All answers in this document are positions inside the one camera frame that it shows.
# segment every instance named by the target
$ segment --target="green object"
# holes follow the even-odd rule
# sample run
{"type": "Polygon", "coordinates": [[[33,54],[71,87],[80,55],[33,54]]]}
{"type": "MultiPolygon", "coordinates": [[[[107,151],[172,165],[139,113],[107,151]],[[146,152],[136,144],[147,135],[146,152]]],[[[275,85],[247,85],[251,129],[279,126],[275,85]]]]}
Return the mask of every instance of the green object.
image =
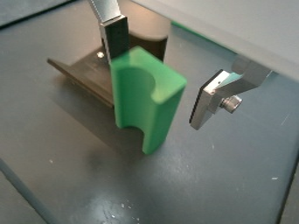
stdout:
{"type": "Polygon", "coordinates": [[[119,128],[144,132],[144,154],[164,142],[187,80],[143,48],[112,60],[112,87],[119,128]]]}

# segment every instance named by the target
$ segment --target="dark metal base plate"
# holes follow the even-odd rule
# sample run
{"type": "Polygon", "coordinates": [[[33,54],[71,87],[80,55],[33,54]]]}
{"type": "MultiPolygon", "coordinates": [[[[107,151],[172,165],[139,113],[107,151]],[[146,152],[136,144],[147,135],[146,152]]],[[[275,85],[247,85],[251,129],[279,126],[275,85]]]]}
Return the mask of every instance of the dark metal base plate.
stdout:
{"type": "MultiPolygon", "coordinates": [[[[162,40],[146,40],[130,35],[131,48],[142,46],[159,60],[164,59],[164,48],[167,38],[162,40]]],[[[110,75],[108,59],[98,56],[99,52],[106,52],[100,47],[91,52],[74,65],[68,66],[55,59],[48,59],[48,63],[67,76],[74,82],[95,95],[111,108],[114,108],[112,83],[110,75]]]]}

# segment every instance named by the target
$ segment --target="gray table surface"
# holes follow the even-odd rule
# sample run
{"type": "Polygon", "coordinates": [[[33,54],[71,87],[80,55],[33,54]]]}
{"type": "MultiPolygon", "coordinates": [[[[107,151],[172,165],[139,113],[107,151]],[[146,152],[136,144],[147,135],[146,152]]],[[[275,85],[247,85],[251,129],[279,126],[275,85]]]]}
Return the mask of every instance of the gray table surface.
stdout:
{"type": "Polygon", "coordinates": [[[16,20],[47,11],[70,0],[1,0],[0,2],[0,27],[16,20]]]}
{"type": "Polygon", "coordinates": [[[0,223],[46,224],[0,172],[0,223]]]}
{"type": "Polygon", "coordinates": [[[275,223],[299,148],[299,84],[272,74],[234,115],[194,130],[199,87],[235,54],[174,27],[166,63],[188,86],[167,140],[144,156],[142,131],[119,129],[114,111],[46,62],[75,62],[99,41],[84,1],[0,31],[0,157],[51,213],[62,223],[275,223]]]}

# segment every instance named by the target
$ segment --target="aluminum part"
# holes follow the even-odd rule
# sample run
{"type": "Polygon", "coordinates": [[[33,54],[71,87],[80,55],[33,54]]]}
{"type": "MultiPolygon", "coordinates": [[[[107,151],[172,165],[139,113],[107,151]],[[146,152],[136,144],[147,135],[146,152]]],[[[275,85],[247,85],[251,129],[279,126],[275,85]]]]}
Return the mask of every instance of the aluminum part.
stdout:
{"type": "Polygon", "coordinates": [[[88,3],[100,23],[120,16],[118,0],[88,0],[88,3]]]}
{"type": "Polygon", "coordinates": [[[256,88],[263,83],[271,70],[255,61],[238,56],[232,64],[234,73],[220,70],[200,88],[191,113],[191,126],[198,130],[224,108],[231,114],[238,109],[242,99],[238,94],[256,88]]]}

